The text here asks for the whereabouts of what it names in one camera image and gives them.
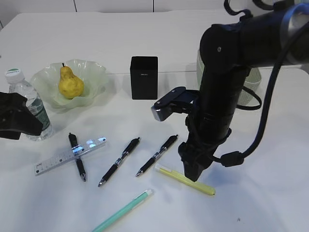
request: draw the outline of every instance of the bottle cap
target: bottle cap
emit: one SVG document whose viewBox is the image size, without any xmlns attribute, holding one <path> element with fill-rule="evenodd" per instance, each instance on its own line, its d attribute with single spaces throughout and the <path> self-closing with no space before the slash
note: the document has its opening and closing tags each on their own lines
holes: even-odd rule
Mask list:
<svg viewBox="0 0 309 232">
<path fill-rule="evenodd" d="M 25 79 L 25 76 L 20 69 L 10 69 L 5 72 L 4 76 L 9 84 L 17 83 Z"/>
</svg>

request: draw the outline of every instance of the white table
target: white table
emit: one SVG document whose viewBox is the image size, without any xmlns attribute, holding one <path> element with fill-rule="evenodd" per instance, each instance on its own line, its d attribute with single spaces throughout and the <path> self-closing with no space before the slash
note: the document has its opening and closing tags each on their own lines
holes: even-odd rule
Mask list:
<svg viewBox="0 0 309 232">
<path fill-rule="evenodd" d="M 209 197 L 149 170 L 137 170 L 171 135 L 177 143 L 160 163 L 183 171 L 177 153 L 187 138 L 186 115 L 153 119 L 154 101 L 130 98 L 129 62 L 134 55 L 159 56 L 159 97 L 176 86 L 197 88 L 194 62 L 203 30 L 236 18 L 222 12 L 155 14 L 21 14 L 0 32 L 0 73 L 20 67 L 27 79 L 51 62 L 95 60 L 107 67 L 108 91 L 89 107 L 58 112 L 46 104 L 55 135 L 42 142 L 0 139 L 0 231 L 88 232 L 145 189 L 155 195 L 113 225 L 115 232 L 306 232 L 309 231 L 308 75 L 284 69 L 277 81 L 267 130 L 255 153 L 238 167 L 213 164 L 199 181 L 216 188 Z M 270 70 L 262 70 L 263 95 Z M 4 78 L 0 91 L 7 91 Z M 243 151 L 254 139 L 260 111 L 237 110 L 232 135 L 216 152 Z M 34 164 L 60 148 L 68 134 L 80 141 L 104 135 L 107 149 L 83 158 L 88 181 L 74 162 L 38 177 Z M 127 143 L 141 143 L 108 183 L 98 182 Z"/>
</svg>

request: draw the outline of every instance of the black pen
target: black pen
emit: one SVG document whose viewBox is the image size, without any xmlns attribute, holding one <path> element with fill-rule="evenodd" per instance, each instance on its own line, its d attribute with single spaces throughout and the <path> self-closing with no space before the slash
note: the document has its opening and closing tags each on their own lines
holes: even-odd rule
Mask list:
<svg viewBox="0 0 309 232">
<path fill-rule="evenodd" d="M 108 179 L 111 177 L 111 175 L 117 170 L 117 168 L 120 166 L 120 164 L 124 161 L 124 159 L 131 153 L 134 148 L 139 144 L 140 137 L 137 139 L 133 139 L 130 144 L 126 147 L 126 149 L 121 154 L 121 157 L 116 160 L 116 162 L 112 165 L 112 167 L 107 171 L 107 173 L 102 177 L 100 183 L 98 184 L 98 187 L 101 187 L 108 181 Z"/>
<path fill-rule="evenodd" d="M 177 140 L 178 135 L 172 135 L 169 139 L 161 146 L 159 152 L 155 153 L 145 164 L 140 168 L 137 172 L 136 177 L 142 175 L 151 165 L 154 164 L 162 155 L 163 153 L 173 145 L 173 143 Z"/>
<path fill-rule="evenodd" d="M 69 140 L 70 140 L 72 148 L 78 146 L 77 138 L 74 134 L 69 133 Z M 86 171 L 84 169 L 84 165 L 80 157 L 76 158 L 76 165 L 77 165 L 81 179 L 85 182 L 86 181 Z"/>
</svg>

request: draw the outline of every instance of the yellow highlighter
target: yellow highlighter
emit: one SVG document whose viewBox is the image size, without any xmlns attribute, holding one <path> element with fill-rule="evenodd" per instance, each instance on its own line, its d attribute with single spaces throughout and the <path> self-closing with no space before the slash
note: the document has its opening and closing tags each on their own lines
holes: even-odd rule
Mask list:
<svg viewBox="0 0 309 232">
<path fill-rule="evenodd" d="M 210 196 L 213 196 L 216 193 L 216 190 L 213 187 L 204 185 L 204 184 L 199 183 L 199 182 L 193 182 L 192 180 L 188 179 L 187 177 L 185 177 L 181 173 L 174 171 L 174 170 L 171 170 L 167 167 L 164 167 L 161 164 L 157 164 L 155 166 L 155 169 L 158 172 L 163 173 L 164 175 L 167 175 L 167 176 L 169 176 L 173 179 L 176 179 L 176 180 L 184 183 L 185 185 L 191 186 L 191 187 L 193 187 L 193 188 L 195 188 L 195 189 L 197 189 L 197 190 L 199 190 L 203 193 L 206 193 Z"/>
</svg>

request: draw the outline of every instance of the white wall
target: white wall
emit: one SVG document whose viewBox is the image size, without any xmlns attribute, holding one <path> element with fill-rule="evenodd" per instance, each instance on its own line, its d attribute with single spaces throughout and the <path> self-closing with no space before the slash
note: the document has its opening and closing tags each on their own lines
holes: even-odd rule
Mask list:
<svg viewBox="0 0 309 232">
<path fill-rule="evenodd" d="M 78 12 L 155 12 L 223 9 L 224 0 L 75 0 Z M 248 7 L 261 13 L 252 0 L 231 0 L 233 9 Z M 19 13 L 75 12 L 74 0 L 0 0 L 0 21 L 5 26 Z"/>
<path fill-rule="evenodd" d="M 0 0 L 0 20 L 5 26 L 19 13 L 75 12 L 73 0 Z"/>
<path fill-rule="evenodd" d="M 77 11 L 152 12 L 153 0 L 75 0 Z"/>
</svg>

